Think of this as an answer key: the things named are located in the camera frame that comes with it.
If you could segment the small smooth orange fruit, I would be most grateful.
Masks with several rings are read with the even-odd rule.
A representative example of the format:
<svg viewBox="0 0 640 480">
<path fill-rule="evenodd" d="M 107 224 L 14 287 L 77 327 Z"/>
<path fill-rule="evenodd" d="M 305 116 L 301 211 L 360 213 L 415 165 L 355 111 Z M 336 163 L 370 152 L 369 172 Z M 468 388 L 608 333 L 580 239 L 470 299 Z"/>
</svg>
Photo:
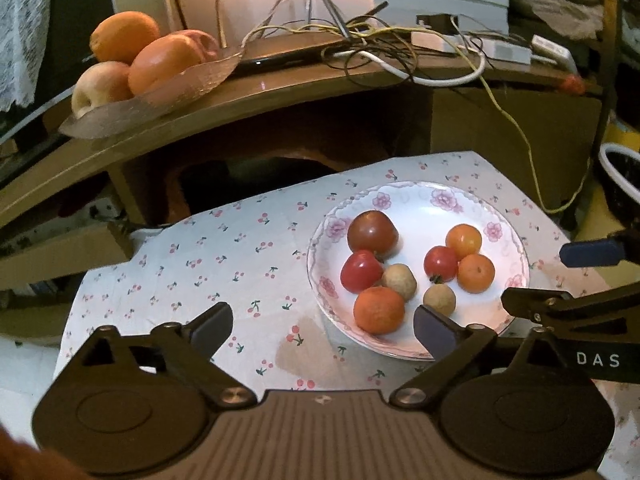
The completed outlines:
<svg viewBox="0 0 640 480">
<path fill-rule="evenodd" d="M 446 246 L 454 251 L 458 261 L 469 255 L 478 254 L 482 248 L 482 234 L 475 226 L 458 224 L 446 235 Z"/>
</svg>

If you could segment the large dark red tomato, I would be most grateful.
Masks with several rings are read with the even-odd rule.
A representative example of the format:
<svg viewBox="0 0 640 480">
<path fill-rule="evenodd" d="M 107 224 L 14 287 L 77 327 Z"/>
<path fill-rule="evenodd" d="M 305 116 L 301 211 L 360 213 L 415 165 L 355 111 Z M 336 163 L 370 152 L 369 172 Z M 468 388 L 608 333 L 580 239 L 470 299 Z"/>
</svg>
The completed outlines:
<svg viewBox="0 0 640 480">
<path fill-rule="evenodd" d="M 368 210 L 350 222 L 347 244 L 352 252 L 368 250 L 380 257 L 391 254 L 399 234 L 390 218 L 378 210 Z"/>
</svg>

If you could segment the top orange in dish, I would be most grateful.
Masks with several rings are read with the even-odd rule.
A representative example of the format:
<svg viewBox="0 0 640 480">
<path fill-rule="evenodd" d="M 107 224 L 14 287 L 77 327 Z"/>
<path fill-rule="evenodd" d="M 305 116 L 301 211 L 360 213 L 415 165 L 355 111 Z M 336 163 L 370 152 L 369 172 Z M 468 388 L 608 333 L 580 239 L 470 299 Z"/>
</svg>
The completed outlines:
<svg viewBox="0 0 640 480">
<path fill-rule="evenodd" d="M 160 26 L 154 18 L 139 11 L 124 11 L 96 26 L 90 35 L 89 47 L 99 62 L 131 64 L 146 46 L 158 38 Z"/>
</svg>

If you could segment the black basket white rim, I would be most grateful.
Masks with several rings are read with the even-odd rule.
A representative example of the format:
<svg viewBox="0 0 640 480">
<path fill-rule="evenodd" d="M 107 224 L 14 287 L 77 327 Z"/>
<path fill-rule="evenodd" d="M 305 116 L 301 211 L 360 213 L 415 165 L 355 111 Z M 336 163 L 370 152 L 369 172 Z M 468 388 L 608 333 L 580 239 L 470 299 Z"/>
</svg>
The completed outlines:
<svg viewBox="0 0 640 480">
<path fill-rule="evenodd" d="M 638 226 L 639 151 L 606 142 L 600 146 L 598 161 L 608 209 L 624 226 Z"/>
</svg>

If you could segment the white floral rimmed plate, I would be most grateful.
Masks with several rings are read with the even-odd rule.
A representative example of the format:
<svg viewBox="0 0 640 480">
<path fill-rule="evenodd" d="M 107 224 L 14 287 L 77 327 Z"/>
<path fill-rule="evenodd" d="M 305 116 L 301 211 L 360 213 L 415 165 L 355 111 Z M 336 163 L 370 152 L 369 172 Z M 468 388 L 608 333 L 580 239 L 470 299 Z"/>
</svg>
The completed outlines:
<svg viewBox="0 0 640 480">
<path fill-rule="evenodd" d="M 349 223 L 369 210 L 386 214 L 399 233 L 397 248 L 386 262 L 408 266 L 418 285 L 406 305 L 404 324 L 385 336 L 370 335 L 356 325 L 352 315 L 356 295 L 340 281 L 343 264 L 352 253 L 347 244 Z M 480 253 L 491 260 L 496 274 L 490 287 L 480 294 L 466 292 L 452 282 L 450 287 L 457 298 L 452 318 L 461 326 L 480 323 L 497 334 L 504 333 L 513 316 L 502 307 L 503 291 L 529 285 L 523 242 L 494 206 L 461 188 L 433 182 L 395 182 L 368 188 L 338 203 L 324 216 L 311 237 L 307 254 L 308 280 L 320 310 L 343 335 L 363 348 L 395 359 L 429 361 L 432 357 L 416 339 L 412 327 L 413 312 L 428 287 L 423 260 L 462 223 L 480 231 Z"/>
</svg>

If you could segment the white lace cover cloth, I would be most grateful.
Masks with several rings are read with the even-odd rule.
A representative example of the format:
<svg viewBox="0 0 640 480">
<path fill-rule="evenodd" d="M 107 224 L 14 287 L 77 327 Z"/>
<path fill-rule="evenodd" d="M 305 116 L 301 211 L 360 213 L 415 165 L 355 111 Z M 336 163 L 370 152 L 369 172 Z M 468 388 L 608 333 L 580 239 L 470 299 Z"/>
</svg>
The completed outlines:
<svg viewBox="0 0 640 480">
<path fill-rule="evenodd" d="M 1 0 L 1 110 L 35 102 L 51 0 Z"/>
</svg>

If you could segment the rough orange mandarin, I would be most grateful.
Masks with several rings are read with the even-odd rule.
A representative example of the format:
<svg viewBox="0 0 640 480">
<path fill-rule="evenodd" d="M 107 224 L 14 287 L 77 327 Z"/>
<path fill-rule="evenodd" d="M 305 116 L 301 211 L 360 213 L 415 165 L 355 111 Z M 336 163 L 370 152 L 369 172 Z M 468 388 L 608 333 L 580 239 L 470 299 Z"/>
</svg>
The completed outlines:
<svg viewBox="0 0 640 480">
<path fill-rule="evenodd" d="M 405 300 L 391 288 L 373 286 L 360 292 L 352 313 L 359 328 L 372 335 L 385 335 L 404 322 Z"/>
</svg>

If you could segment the small round red tomato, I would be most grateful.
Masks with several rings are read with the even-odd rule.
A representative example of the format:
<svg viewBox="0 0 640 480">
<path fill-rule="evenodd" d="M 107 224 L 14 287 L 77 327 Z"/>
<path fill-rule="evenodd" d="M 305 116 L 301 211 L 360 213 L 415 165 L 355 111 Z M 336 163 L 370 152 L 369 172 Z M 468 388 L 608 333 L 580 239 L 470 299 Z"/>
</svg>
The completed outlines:
<svg viewBox="0 0 640 480">
<path fill-rule="evenodd" d="M 448 283 L 458 273 L 456 253 L 446 246 L 435 246 L 424 258 L 424 272 L 432 283 Z"/>
</svg>

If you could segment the oval red tomato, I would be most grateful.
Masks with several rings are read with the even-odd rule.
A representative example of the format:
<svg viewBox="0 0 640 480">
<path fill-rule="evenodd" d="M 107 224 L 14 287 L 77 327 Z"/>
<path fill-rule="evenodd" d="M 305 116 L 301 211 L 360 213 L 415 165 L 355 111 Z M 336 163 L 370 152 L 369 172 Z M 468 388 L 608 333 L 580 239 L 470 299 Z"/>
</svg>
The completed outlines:
<svg viewBox="0 0 640 480">
<path fill-rule="evenodd" d="M 340 279 L 344 289 L 359 294 L 377 283 L 383 273 L 382 263 L 375 258 L 374 253 L 367 249 L 361 249 L 353 252 L 346 259 Z"/>
</svg>

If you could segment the white power strip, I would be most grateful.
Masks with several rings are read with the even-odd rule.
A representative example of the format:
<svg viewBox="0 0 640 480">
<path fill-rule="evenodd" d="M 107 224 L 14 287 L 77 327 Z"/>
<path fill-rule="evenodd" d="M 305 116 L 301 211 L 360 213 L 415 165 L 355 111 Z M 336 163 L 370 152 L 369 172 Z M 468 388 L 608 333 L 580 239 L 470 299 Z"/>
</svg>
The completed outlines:
<svg viewBox="0 0 640 480">
<path fill-rule="evenodd" d="M 412 32 L 413 47 L 429 51 L 454 54 L 460 51 L 483 52 L 491 61 L 530 65 L 534 61 L 561 67 L 567 72 L 577 73 L 573 55 L 566 49 L 551 47 L 549 41 L 524 47 L 502 39 L 489 39 L 477 36 L 444 35 L 438 36 L 426 32 Z"/>
</svg>

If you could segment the orange in dish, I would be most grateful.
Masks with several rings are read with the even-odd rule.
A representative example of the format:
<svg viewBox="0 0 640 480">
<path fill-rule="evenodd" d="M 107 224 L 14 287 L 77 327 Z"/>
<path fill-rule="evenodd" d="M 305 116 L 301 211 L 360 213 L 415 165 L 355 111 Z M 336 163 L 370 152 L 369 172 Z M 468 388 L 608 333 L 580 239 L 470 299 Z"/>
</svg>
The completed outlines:
<svg viewBox="0 0 640 480">
<path fill-rule="evenodd" d="M 134 96 L 140 96 L 204 61 L 204 54 L 193 39 L 183 35 L 160 37 L 142 49 L 131 63 L 129 89 Z"/>
<path fill-rule="evenodd" d="M 96 26 L 90 35 L 89 47 L 99 62 L 131 64 L 146 46 L 158 38 L 160 26 L 154 18 L 139 11 L 124 11 Z"/>
</svg>

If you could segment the tan longan fruit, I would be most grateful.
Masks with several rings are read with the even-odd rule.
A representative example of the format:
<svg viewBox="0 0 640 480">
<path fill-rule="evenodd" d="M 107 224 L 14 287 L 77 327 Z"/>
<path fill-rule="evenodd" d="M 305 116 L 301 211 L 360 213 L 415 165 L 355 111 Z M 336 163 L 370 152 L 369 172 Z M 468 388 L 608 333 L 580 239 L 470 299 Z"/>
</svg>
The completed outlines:
<svg viewBox="0 0 640 480">
<path fill-rule="evenodd" d="M 442 315 L 450 316 L 456 310 L 457 298 L 447 284 L 431 284 L 430 288 L 424 292 L 422 304 Z"/>
<path fill-rule="evenodd" d="M 381 278 L 381 284 L 393 289 L 405 301 L 409 301 L 416 294 L 418 287 L 412 271 L 403 263 L 394 263 L 386 268 Z"/>
</svg>

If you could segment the pale yellow apple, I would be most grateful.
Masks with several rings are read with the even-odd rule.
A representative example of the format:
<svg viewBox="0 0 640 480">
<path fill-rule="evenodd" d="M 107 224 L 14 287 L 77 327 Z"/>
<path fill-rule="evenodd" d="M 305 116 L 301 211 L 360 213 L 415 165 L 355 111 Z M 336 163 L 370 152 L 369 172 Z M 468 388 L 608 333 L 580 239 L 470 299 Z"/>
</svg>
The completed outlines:
<svg viewBox="0 0 640 480">
<path fill-rule="evenodd" d="M 116 61 L 89 67 L 79 77 L 72 93 L 74 117 L 79 119 L 99 106 L 131 99 L 129 70 L 128 64 Z"/>
</svg>

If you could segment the brown wooden tv cabinet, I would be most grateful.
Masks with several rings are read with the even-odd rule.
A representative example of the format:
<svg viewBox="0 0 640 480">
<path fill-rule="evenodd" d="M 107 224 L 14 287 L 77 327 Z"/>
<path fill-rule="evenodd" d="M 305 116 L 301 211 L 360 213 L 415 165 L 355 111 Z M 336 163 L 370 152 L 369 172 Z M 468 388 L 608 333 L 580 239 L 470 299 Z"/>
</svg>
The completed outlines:
<svg viewBox="0 0 640 480">
<path fill-rule="evenodd" d="M 273 158 L 334 171 L 399 156 L 472 150 L 536 203 L 565 205 L 601 139 L 602 90 L 575 96 L 552 68 L 497 63 L 483 82 L 454 89 L 396 84 L 370 66 L 343 75 L 314 64 L 233 77 L 174 114 L 111 138 L 55 141 L 1 191 L 1 236 L 77 210 L 108 182 L 135 226 L 288 183 L 283 174 L 240 182 L 236 164 Z"/>
</svg>

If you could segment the front orange in dish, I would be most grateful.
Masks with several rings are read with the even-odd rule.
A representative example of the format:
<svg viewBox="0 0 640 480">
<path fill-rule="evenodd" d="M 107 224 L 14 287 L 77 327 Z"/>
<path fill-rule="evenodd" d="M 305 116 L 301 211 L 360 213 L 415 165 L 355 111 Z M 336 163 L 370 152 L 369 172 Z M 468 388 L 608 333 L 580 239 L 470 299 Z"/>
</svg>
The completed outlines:
<svg viewBox="0 0 640 480">
<path fill-rule="evenodd" d="M 160 37 L 142 49 L 131 63 L 129 89 L 134 96 L 140 96 L 204 61 L 204 54 L 193 39 L 183 35 Z"/>
</svg>

